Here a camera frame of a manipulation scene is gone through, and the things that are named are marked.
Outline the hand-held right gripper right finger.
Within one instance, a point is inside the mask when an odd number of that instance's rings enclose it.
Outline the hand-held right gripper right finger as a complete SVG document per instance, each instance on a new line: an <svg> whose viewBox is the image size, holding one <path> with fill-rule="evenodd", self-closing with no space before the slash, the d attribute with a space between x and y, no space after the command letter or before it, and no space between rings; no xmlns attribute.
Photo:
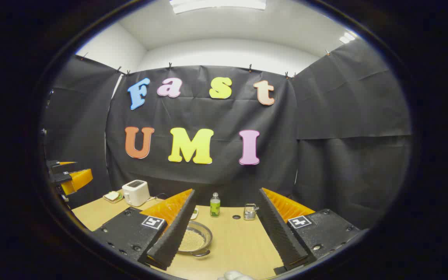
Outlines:
<svg viewBox="0 0 448 280"><path fill-rule="evenodd" d="M259 190L259 218L289 271L323 259L361 232L330 209L314 211L272 190Z"/></svg>

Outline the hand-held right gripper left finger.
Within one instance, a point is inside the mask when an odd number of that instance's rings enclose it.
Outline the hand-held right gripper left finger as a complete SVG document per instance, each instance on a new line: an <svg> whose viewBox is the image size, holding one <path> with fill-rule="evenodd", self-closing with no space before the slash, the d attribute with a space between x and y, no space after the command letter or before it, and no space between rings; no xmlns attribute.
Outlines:
<svg viewBox="0 0 448 280"><path fill-rule="evenodd" d="M196 207L196 192L185 190L145 210L128 207L92 235L118 254L166 270L179 250Z"/></svg>

